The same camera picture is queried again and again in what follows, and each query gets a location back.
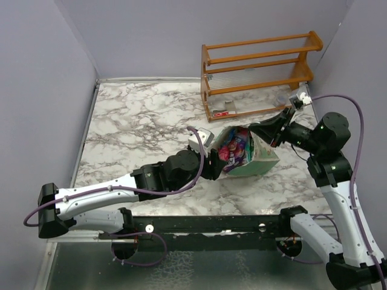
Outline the purple Fox's candy bag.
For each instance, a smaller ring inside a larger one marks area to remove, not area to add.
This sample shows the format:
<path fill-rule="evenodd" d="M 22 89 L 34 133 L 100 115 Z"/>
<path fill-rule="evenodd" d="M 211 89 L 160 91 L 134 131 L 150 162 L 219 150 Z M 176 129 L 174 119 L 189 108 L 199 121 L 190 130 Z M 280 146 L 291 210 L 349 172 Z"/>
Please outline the purple Fox's candy bag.
<path fill-rule="evenodd" d="M 245 127 L 231 127 L 221 142 L 218 153 L 221 160 L 227 164 L 223 168 L 224 173 L 247 164 L 247 143 L 249 132 Z"/>

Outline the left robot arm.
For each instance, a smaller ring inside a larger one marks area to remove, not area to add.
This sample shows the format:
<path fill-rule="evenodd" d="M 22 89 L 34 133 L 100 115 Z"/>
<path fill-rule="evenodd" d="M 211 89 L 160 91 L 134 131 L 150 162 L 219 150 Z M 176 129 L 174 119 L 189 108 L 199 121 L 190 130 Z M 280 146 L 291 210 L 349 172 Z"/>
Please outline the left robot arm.
<path fill-rule="evenodd" d="M 45 184 L 38 199 L 38 236 L 51 239 L 70 230 L 94 230 L 127 238 L 134 224 L 122 209 L 105 211 L 104 207 L 180 194 L 199 178 L 218 179 L 226 164 L 215 149 L 204 155 L 184 149 L 165 161 L 100 184 L 78 188 Z"/>

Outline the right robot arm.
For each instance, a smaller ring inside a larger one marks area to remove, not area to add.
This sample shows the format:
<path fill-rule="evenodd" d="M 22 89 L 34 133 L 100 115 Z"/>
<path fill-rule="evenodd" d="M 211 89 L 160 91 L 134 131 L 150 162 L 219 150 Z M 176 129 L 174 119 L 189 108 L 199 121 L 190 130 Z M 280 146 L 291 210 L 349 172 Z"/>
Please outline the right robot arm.
<path fill-rule="evenodd" d="M 336 289 L 353 289 L 386 278 L 386 258 L 374 243 L 366 224 L 349 161 L 341 152 L 351 133 L 348 120 L 337 112 L 325 114 L 314 129 L 292 120 L 286 108 L 268 120 L 248 126 L 251 133 L 271 147 L 289 143 L 310 154 L 308 171 L 332 212 L 340 241 L 333 239 L 301 206 L 283 208 L 278 230 L 297 234 L 318 254 Z"/>

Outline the green paper gift bag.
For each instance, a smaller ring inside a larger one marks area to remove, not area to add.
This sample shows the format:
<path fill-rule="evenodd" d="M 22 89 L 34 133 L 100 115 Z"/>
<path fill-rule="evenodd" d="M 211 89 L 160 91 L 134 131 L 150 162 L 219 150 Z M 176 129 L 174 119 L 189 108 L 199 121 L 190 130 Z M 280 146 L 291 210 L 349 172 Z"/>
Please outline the green paper gift bag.
<path fill-rule="evenodd" d="M 227 126 L 225 129 L 223 129 L 212 144 L 213 149 L 216 149 L 218 151 L 221 142 L 225 139 L 226 133 L 231 127 L 238 126 Z M 269 172 L 279 162 L 279 157 L 273 149 L 271 149 L 257 135 L 250 132 L 249 130 L 248 132 L 249 140 L 247 143 L 247 164 L 241 167 L 237 167 L 229 173 L 224 173 L 222 171 L 222 178 L 262 176 Z"/>

